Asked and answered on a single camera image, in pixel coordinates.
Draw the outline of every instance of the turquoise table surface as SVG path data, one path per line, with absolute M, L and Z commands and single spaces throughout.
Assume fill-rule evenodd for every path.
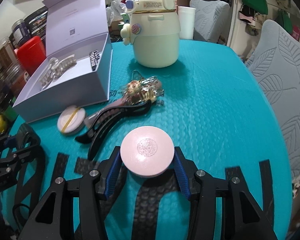
M 111 101 L 120 97 L 117 90 L 130 81 L 135 69 L 145 77 L 158 76 L 165 90 L 164 97 L 159 98 L 148 114 L 118 123 L 108 134 L 95 160 L 100 162 L 108 158 L 114 146 L 121 145 L 123 138 L 134 128 L 156 126 L 170 135 L 186 158 L 212 176 L 224 179 L 226 167 L 240 166 L 250 192 L 265 209 L 259 162 L 269 159 L 274 231 L 279 240 L 285 239 L 292 205 L 288 154 L 271 106 L 239 57 L 226 46 L 181 40 L 175 64 L 151 69 L 136 63 L 132 46 L 113 43 Z M 85 109 L 92 114 L 103 106 Z M 87 158 L 89 148 L 89 145 L 74 141 L 74 136 L 61 135 L 57 130 L 57 119 L 58 115 L 31 123 L 47 155 L 42 195 L 50 185 L 58 152 L 70 155 L 64 177 L 74 179 L 81 177 L 74 173 L 77 158 Z M 22 123 L 22 118 L 18 117 L 10 134 L 15 134 Z M 136 230 L 133 229 L 134 219 L 140 219 L 134 218 L 136 197 L 145 180 L 128 172 L 125 185 L 105 219 L 110 240 L 131 239 L 132 231 Z M 12 224 L 11 196 L 14 190 L 15 187 L 6 190 L 2 197 L 3 212 Z M 76 229 L 78 201 L 74 204 Z M 189 213 L 190 203 L 179 191 L 164 194 L 159 204 L 155 238 L 186 239 Z M 148 214 L 143 215 L 146 223 Z M 220 239 L 220 229 L 221 200 L 218 199 L 214 239 Z

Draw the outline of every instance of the pink round compact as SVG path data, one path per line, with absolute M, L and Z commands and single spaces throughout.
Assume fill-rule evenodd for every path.
M 120 149 L 124 165 L 134 174 L 151 178 L 163 173 L 172 162 L 170 136 L 154 126 L 135 128 L 123 139 Z

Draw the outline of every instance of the lavender box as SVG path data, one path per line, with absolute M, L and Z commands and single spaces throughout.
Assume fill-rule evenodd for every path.
M 48 7 L 47 59 L 24 86 L 13 109 L 33 122 L 61 113 L 70 105 L 87 106 L 109 100 L 112 46 L 105 0 L 44 0 Z M 92 70 L 89 54 L 100 60 Z M 62 60 L 74 54 L 76 66 L 42 90 L 39 77 L 50 58 Z

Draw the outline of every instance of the box lid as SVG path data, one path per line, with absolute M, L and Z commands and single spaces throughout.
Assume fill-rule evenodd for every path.
M 48 7 L 47 56 L 108 32 L 105 0 L 44 0 Z

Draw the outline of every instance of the chair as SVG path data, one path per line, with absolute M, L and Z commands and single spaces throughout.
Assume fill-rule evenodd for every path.
M 272 106 L 287 146 L 292 182 L 299 181 L 300 43 L 276 22 L 266 20 L 246 66 Z
M 191 0 L 190 7 L 196 8 L 194 39 L 217 43 L 228 19 L 229 4 L 223 1 Z

